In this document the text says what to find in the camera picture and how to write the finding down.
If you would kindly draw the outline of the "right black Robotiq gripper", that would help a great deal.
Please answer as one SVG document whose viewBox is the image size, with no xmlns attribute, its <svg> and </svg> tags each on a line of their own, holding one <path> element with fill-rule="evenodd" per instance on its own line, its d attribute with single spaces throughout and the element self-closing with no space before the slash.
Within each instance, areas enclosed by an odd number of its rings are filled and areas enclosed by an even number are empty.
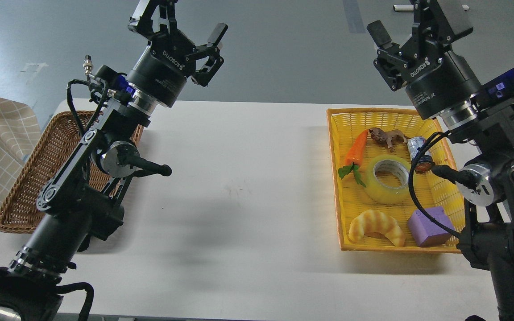
<svg viewBox="0 0 514 321">
<path fill-rule="evenodd" d="M 373 61 L 391 90 L 405 92 L 422 119 L 462 104 L 476 94 L 480 81 L 452 43 L 473 32 L 459 0 L 412 0 L 414 22 L 403 44 L 392 42 L 382 21 L 367 31 L 377 45 Z"/>
</svg>

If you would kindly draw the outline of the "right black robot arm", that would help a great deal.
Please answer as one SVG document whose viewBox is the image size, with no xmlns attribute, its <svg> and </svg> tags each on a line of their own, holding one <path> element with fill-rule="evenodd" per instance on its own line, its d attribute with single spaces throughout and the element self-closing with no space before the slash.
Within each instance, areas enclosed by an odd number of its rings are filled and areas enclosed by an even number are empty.
<svg viewBox="0 0 514 321">
<path fill-rule="evenodd" d="M 406 89 L 423 120 L 440 117 L 446 132 L 427 140 L 427 152 L 442 138 L 474 142 L 479 155 L 461 170 L 433 166 L 464 197 L 465 226 L 445 230 L 473 268 L 491 273 L 501 321 L 514 321 L 514 68 L 481 84 L 452 43 L 473 25 L 458 0 L 413 0 L 411 37 L 392 42 L 381 21 L 367 30 L 377 45 L 373 63 L 391 90 Z"/>
</svg>

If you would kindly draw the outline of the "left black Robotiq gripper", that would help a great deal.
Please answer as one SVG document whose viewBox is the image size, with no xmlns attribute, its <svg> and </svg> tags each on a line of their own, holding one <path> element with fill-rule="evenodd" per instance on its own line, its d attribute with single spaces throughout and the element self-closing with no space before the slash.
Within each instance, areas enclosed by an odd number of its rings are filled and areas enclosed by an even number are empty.
<svg viewBox="0 0 514 321">
<path fill-rule="evenodd" d="M 126 81 L 168 108 L 173 107 L 188 76 L 196 85 L 206 87 L 216 75 L 224 63 L 220 44 L 228 30 L 228 24 L 217 24 L 207 43 L 195 47 L 177 28 L 176 3 L 177 0 L 141 0 L 127 24 L 148 44 Z M 156 11 L 161 19 L 158 31 L 154 30 Z"/>
</svg>

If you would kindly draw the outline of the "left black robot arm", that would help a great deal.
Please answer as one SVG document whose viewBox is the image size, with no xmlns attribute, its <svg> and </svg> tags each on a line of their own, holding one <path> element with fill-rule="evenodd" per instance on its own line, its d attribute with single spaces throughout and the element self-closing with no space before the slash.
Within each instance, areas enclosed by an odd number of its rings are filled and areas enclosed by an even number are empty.
<svg viewBox="0 0 514 321">
<path fill-rule="evenodd" d="M 134 177 L 170 176 L 171 167 L 140 156 L 131 136 L 147 127 L 157 106 L 170 108 L 188 79 L 206 86 L 223 65 L 218 23 L 203 45 L 177 27 L 175 0 L 141 0 L 128 29 L 147 39 L 129 73 L 108 66 L 93 71 L 84 57 L 85 80 L 67 84 L 67 105 L 80 140 L 41 188 L 37 209 L 45 215 L 8 267 L 0 267 L 0 321 L 51 321 L 65 294 L 84 291 L 78 314 L 86 321 L 94 300 L 90 283 L 60 285 L 76 269 L 72 261 L 90 239 L 106 240 L 123 224 L 122 200 Z"/>
</svg>

